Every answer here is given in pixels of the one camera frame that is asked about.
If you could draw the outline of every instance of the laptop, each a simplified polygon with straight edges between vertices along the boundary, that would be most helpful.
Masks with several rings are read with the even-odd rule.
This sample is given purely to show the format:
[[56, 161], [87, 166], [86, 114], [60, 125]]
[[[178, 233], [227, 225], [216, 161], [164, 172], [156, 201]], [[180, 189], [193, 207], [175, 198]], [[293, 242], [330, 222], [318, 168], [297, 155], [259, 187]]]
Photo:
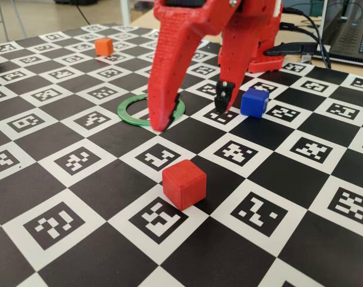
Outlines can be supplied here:
[[341, 2], [325, 0], [321, 37], [331, 60], [363, 65], [363, 1]]

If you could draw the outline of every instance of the blue cube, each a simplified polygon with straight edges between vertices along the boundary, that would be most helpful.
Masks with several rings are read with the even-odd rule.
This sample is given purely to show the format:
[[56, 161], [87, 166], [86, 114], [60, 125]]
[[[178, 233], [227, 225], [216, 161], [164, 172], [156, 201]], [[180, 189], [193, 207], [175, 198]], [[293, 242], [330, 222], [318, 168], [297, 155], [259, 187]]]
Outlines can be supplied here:
[[269, 92], [250, 88], [242, 95], [241, 114], [261, 118], [266, 111]]

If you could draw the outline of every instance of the green ring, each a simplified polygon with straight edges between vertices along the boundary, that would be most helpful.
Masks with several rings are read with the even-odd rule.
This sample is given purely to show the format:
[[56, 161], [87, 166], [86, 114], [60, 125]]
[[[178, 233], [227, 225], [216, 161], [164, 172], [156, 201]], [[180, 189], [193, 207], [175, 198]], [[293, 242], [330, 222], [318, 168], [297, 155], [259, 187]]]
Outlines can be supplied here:
[[[117, 115], [126, 123], [132, 124], [134, 126], [143, 126], [148, 127], [151, 125], [150, 121], [148, 120], [141, 120], [140, 118], [134, 118], [133, 116], [129, 115], [127, 112], [127, 108], [136, 103], [140, 100], [145, 100], [147, 98], [147, 94], [140, 94], [137, 96], [129, 97], [128, 99], [122, 101], [120, 105], [117, 107]], [[183, 101], [179, 100], [179, 103], [176, 107], [176, 111], [173, 112], [173, 117], [177, 120], [181, 117], [185, 112], [185, 104]]]

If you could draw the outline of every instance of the black cable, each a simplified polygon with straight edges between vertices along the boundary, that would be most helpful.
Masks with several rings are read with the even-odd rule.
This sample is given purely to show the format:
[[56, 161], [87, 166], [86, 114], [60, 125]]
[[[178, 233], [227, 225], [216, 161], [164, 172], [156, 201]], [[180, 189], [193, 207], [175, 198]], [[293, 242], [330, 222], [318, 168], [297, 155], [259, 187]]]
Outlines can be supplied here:
[[88, 25], [91, 25], [91, 23], [87, 20], [87, 18], [85, 17], [85, 15], [83, 14], [83, 12], [80, 10], [79, 8], [79, 4], [78, 4], [78, 1], [76, 3], [76, 7], [78, 7], [78, 10], [80, 12], [80, 14], [83, 16], [84, 20], [87, 22]]
[[321, 51], [322, 60], [324, 61], [326, 68], [331, 69], [331, 62], [330, 62], [329, 54], [326, 51], [324, 43], [322, 42], [321, 34], [319, 33], [318, 27], [315, 25], [314, 21], [308, 15], [303, 13], [301, 10], [298, 10], [295, 8], [286, 7], [283, 9], [283, 13], [296, 14], [296, 15], [303, 16], [313, 25], [313, 27], [315, 28], [317, 35], [318, 35], [318, 44], [319, 44], [319, 49]]

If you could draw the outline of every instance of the checkerboard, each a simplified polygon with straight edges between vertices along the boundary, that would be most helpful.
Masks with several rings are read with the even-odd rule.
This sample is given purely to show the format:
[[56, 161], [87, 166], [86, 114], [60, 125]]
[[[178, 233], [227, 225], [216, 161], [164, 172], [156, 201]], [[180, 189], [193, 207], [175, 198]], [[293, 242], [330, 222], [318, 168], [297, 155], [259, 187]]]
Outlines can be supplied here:
[[[115, 54], [95, 57], [106, 36]], [[0, 286], [363, 286], [363, 77], [285, 63], [243, 80], [270, 92], [262, 119], [240, 96], [219, 115], [219, 45], [202, 41], [159, 134], [116, 115], [146, 92], [157, 37], [0, 45]], [[161, 171], [186, 158], [207, 198], [179, 211]]]

